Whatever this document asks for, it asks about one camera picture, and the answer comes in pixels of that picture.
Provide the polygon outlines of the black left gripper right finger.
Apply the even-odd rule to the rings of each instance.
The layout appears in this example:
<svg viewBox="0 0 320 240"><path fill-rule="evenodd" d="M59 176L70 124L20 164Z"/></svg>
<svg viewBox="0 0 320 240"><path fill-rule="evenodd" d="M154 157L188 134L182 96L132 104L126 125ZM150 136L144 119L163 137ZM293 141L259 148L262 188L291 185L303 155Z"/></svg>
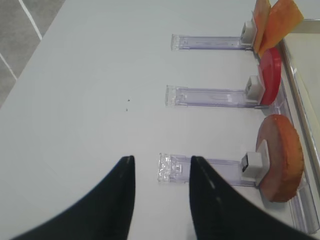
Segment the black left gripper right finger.
<svg viewBox="0 0 320 240"><path fill-rule="evenodd" d="M189 169L189 207L198 240L318 240L268 214L236 191L202 156Z"/></svg>

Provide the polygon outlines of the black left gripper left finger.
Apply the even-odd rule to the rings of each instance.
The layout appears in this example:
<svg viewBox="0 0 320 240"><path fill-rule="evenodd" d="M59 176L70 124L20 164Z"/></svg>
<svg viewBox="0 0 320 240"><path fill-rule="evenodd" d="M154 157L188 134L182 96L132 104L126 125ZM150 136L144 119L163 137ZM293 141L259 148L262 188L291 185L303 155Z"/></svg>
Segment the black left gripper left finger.
<svg viewBox="0 0 320 240"><path fill-rule="evenodd" d="M136 195L135 158L122 157L83 198L17 240L126 240Z"/></svg>

